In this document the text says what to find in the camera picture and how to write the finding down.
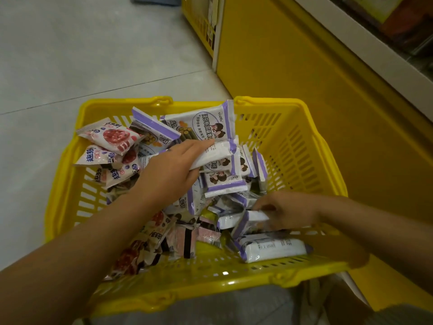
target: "yellow cabinet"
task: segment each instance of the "yellow cabinet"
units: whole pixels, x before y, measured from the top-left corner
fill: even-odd
[[[432,124],[295,1],[225,0],[217,74],[232,96],[303,100],[351,198],[432,221]],[[375,257],[351,275],[376,310],[433,310]]]

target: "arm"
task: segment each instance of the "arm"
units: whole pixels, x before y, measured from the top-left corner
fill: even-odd
[[[433,226],[345,197],[277,191],[255,209],[276,210],[274,229],[324,222],[356,240],[382,261],[433,294]]]
[[[3,322],[72,323],[141,227],[197,180],[189,168],[213,143],[189,140],[153,157],[129,193],[1,271]]]

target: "person's left hand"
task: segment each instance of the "person's left hand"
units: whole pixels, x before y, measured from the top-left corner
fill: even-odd
[[[199,175],[192,163],[215,140],[188,139],[149,160],[130,193],[144,200],[155,211],[172,204],[188,191]]]

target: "hand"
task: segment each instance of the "hand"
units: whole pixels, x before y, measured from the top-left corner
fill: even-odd
[[[149,160],[131,189],[133,198],[144,200],[157,212],[181,198],[199,175],[192,163],[215,140],[186,140]]]
[[[274,191],[258,199],[253,210],[267,212],[271,230],[293,229],[319,222],[320,211],[330,196]]]

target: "yellow shopping basket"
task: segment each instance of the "yellow shopping basket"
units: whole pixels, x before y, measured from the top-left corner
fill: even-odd
[[[81,106],[76,128],[109,116],[128,126],[133,106],[149,115],[187,112],[218,102],[173,102],[170,97],[96,99]],[[268,166],[269,191],[288,189],[347,196],[328,145],[317,132],[306,105],[298,99],[236,97],[236,133],[250,150],[259,147]],[[73,167],[89,142],[74,136],[63,152],[51,190],[45,221],[51,240],[84,222],[105,205],[105,190],[86,180],[94,171]],[[330,226],[292,232],[314,248],[308,256],[243,263],[236,254],[197,243],[195,259],[158,264],[143,274],[99,285],[85,310],[101,316],[127,311],[159,311],[178,299],[301,281],[360,267],[368,254]]]

